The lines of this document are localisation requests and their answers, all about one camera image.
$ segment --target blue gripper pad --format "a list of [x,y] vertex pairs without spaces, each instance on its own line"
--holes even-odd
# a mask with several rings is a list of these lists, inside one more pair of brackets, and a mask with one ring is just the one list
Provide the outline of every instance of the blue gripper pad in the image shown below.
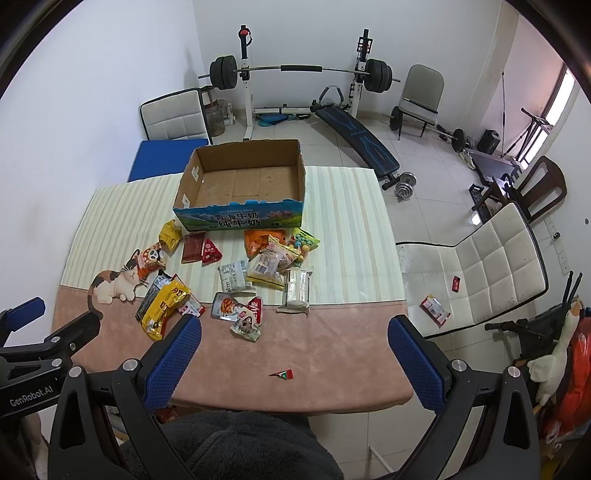
[[149,413],[168,404],[200,342],[201,322],[193,316],[146,378],[144,405]]
[[397,318],[388,324],[388,343],[423,408],[439,414],[445,405],[441,376],[413,336]]
[[8,310],[4,317],[4,326],[10,332],[16,332],[25,325],[38,319],[45,313],[45,302],[39,297],[26,301],[16,308]]

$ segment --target stuffed goose toy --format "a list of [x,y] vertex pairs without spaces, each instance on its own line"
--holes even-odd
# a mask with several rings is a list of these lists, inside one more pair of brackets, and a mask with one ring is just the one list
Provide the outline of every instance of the stuffed goose toy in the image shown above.
[[566,369],[566,349],[570,339],[579,324],[579,311],[581,303],[575,302],[574,306],[567,312],[564,318],[564,325],[560,332],[558,343],[550,355],[544,355],[535,360],[527,362],[530,369],[530,378],[540,384],[535,400],[539,407],[543,407],[548,399],[556,393],[560,381]]

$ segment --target orange bag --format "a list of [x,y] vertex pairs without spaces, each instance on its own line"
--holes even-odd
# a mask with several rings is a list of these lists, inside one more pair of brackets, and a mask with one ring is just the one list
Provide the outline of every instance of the orange bag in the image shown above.
[[249,260],[252,260],[269,244],[269,235],[285,245],[285,230],[244,230],[244,247]]

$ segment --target white wall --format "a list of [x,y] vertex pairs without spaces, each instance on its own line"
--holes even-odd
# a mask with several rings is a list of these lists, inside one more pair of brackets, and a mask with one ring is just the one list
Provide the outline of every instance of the white wall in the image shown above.
[[[521,135],[530,118],[525,108],[540,115],[558,79],[562,59],[546,39],[522,16],[519,16],[513,45],[505,64],[505,150]],[[502,136],[503,90],[499,80],[496,91],[476,130],[476,141],[484,130],[492,129]],[[519,146],[513,150],[517,154]]]
[[11,336],[49,334],[73,235],[97,187],[125,182],[141,103],[197,85],[191,0],[86,0],[33,51],[0,99],[0,310],[40,296]]
[[[543,145],[541,151],[553,160],[562,170],[566,180],[568,193],[566,198],[550,215],[560,232],[560,239],[564,245],[570,268],[574,277],[583,273],[583,281],[579,287],[579,294],[585,305],[591,305],[591,202],[589,201],[589,179],[591,178],[591,164],[589,163],[589,127],[591,126],[591,104],[582,90],[575,85],[574,104],[569,110],[567,104],[564,124],[554,138],[552,135]],[[556,250],[548,238],[549,233],[543,221],[534,225],[534,233],[540,244],[550,288],[548,293],[536,300],[536,309],[545,309],[562,301],[567,277],[562,275]]]
[[[409,68],[422,63],[443,75],[440,122],[454,129],[469,109],[491,47],[501,0],[341,0],[202,2],[194,0],[203,61],[233,54],[240,59],[238,30],[252,30],[251,64],[309,63],[352,68],[364,28],[374,39],[371,57],[386,61],[394,77],[388,92],[364,92],[361,109],[389,113],[402,95]],[[308,106],[325,86],[348,92],[352,75],[253,72],[255,106]],[[244,108],[241,88],[223,92]]]

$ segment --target red snack packet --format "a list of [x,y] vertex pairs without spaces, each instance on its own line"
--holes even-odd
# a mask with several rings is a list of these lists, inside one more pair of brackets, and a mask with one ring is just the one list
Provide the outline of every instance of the red snack packet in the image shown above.
[[221,259],[222,253],[209,238],[206,238],[203,243],[203,265],[214,263]]
[[254,297],[251,301],[248,302],[248,305],[246,305],[246,307],[255,313],[255,320],[257,323],[260,323],[262,315],[262,298]]
[[185,235],[181,263],[200,262],[203,259],[201,251],[203,250],[204,238],[205,232]]
[[277,372],[276,374],[270,374],[269,377],[279,377],[279,378],[282,378],[283,380],[291,380],[294,378],[294,374],[291,371],[291,369],[289,369],[289,370],[284,370],[283,372]]

